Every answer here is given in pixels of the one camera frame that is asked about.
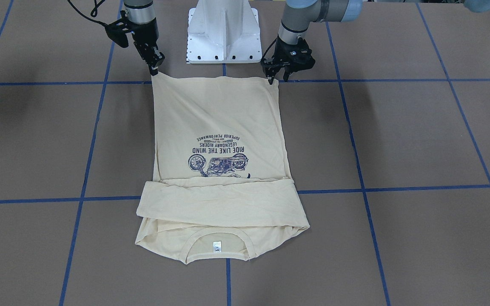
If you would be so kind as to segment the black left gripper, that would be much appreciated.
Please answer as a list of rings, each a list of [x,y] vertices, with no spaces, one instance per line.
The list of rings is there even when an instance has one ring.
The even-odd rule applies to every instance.
[[[285,70],[283,81],[288,82],[293,71],[309,70],[315,65],[312,50],[303,38],[299,38],[295,45],[285,43],[280,38],[276,38],[272,44],[275,45],[274,54],[266,59],[266,65],[264,65],[264,74],[270,85],[273,84],[281,68]]]

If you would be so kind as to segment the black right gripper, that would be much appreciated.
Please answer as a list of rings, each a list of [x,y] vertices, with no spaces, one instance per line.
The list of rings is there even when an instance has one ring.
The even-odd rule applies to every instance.
[[[157,25],[137,25],[131,32],[132,38],[134,39],[134,46],[138,50],[142,60],[148,61],[150,75],[157,75],[158,68],[165,60],[165,55],[157,51]]]

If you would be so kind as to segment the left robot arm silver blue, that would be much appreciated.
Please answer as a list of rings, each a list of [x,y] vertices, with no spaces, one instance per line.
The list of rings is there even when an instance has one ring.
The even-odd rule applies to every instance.
[[[293,73],[313,68],[316,61],[305,39],[311,23],[346,23],[361,11],[361,0],[287,0],[278,35],[260,61],[268,83],[280,70],[286,82]]]

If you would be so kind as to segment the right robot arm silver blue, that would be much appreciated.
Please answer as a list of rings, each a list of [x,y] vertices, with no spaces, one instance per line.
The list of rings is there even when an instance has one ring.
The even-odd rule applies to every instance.
[[[157,46],[159,33],[153,0],[125,0],[121,17],[124,33],[131,33],[134,46],[146,62],[150,75],[157,75],[165,55]]]

